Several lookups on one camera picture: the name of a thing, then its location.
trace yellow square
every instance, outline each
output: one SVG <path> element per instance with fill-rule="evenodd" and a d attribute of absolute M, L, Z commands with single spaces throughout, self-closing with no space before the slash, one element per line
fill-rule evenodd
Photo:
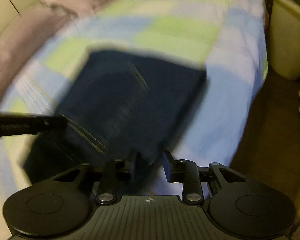
<path fill-rule="evenodd" d="M 177 4 L 177 0 L 148 0 L 131 10 L 133 15 L 156 16 L 167 15 Z"/>

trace navy garment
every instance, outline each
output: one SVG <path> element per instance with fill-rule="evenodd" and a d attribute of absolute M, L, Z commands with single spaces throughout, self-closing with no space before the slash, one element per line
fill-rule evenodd
<path fill-rule="evenodd" d="M 82 162 L 103 165 L 141 153 L 151 167 L 206 81 L 199 71 L 118 51 L 93 52 L 56 110 L 62 132 L 41 134 L 24 168 L 39 182 Z"/>

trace crosshair symbol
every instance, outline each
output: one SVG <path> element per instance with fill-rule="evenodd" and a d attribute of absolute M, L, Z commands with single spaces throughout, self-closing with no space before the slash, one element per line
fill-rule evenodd
<path fill-rule="evenodd" d="M 147 201 L 149 204 L 151 204 L 154 201 L 154 199 L 153 198 L 147 198 L 145 201 Z"/>

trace dark object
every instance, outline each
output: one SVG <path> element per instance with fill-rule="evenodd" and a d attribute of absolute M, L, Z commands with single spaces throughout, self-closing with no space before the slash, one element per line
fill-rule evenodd
<path fill-rule="evenodd" d="M 39 135 L 24 169 L 36 183 L 80 163 L 127 159 L 133 149 L 141 153 L 137 177 L 142 183 L 205 81 L 205 70 L 117 51 L 93 52 L 56 110 L 69 119 L 68 127 Z"/>
<path fill-rule="evenodd" d="M 11 240 L 288 239 L 284 235 L 295 218 L 292 201 L 219 163 L 197 167 L 165 152 L 167 180 L 184 184 L 182 201 L 118 195 L 117 181 L 134 179 L 137 158 L 104 167 L 82 164 L 15 193 L 3 206 Z M 100 182 L 96 196 L 95 181 Z M 203 200 L 201 181 L 208 183 L 210 199 Z"/>
<path fill-rule="evenodd" d="M 63 130 L 67 123 L 68 120 L 61 116 L 4 114 L 0 115 L 0 137 Z"/>

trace circular disc cover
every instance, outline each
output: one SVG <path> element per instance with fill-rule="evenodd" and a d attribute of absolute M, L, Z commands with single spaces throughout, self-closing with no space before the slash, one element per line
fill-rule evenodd
<path fill-rule="evenodd" d="M 279 191 L 262 186 L 243 188 L 240 182 L 231 183 L 211 199 L 210 216 L 223 230 L 239 237 L 269 238 L 282 234 L 293 224 L 294 204 Z"/>
<path fill-rule="evenodd" d="M 10 230 L 28 237 L 54 237 L 81 226 L 92 212 L 86 195 L 71 187 L 31 186 L 7 199 L 3 215 Z"/>

